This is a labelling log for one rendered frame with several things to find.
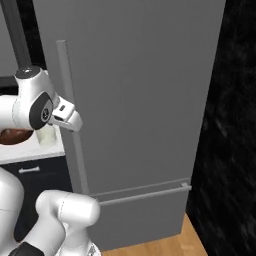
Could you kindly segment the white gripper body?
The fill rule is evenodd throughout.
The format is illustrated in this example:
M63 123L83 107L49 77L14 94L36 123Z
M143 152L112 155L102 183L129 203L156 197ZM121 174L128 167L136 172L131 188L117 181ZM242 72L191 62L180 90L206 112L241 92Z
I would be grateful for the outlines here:
M75 132L78 132L83 125L75 105L66 100L61 100L53 110L50 123Z

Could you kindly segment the glass of lemonade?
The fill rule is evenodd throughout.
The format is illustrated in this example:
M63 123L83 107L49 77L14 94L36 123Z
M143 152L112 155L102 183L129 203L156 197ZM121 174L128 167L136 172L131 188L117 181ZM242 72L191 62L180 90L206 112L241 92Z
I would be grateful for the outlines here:
M36 131L36 136L41 147L52 147L56 144L56 130L53 126L45 125Z

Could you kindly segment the brown wooden bowl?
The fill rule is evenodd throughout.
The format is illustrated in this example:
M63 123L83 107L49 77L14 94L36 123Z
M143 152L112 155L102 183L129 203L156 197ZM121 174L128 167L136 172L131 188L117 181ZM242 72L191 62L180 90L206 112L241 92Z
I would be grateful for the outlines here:
M0 133L0 144L15 145L28 140L33 132L22 129L5 129Z

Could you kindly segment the grey fridge door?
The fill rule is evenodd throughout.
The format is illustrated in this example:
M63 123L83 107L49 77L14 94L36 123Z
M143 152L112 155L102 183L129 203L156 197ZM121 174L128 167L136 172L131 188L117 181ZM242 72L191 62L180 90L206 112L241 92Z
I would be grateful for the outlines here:
M191 175L225 0L33 0L63 90L65 41L89 189Z

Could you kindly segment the grey fridge freezer drawer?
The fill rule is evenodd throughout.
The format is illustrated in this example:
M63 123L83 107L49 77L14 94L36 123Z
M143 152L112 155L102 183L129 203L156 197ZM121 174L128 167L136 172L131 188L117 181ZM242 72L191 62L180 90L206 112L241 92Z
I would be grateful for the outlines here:
M179 187L190 179L180 179L95 195L99 203ZM89 236L100 250L137 245L177 235L181 232L189 191L143 200L101 206L98 221L89 228Z

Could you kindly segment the dark navy cabinet drawer front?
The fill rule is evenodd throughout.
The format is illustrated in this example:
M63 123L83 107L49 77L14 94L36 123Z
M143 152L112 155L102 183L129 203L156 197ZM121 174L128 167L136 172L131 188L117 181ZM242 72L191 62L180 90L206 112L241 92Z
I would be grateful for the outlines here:
M20 168L40 167L39 172L19 174ZM69 171L64 156L37 159L33 161L3 164L1 167L22 183L25 193L22 209L15 227L14 237L17 241L25 238L38 219L35 210L37 197L44 190L61 190L72 192Z

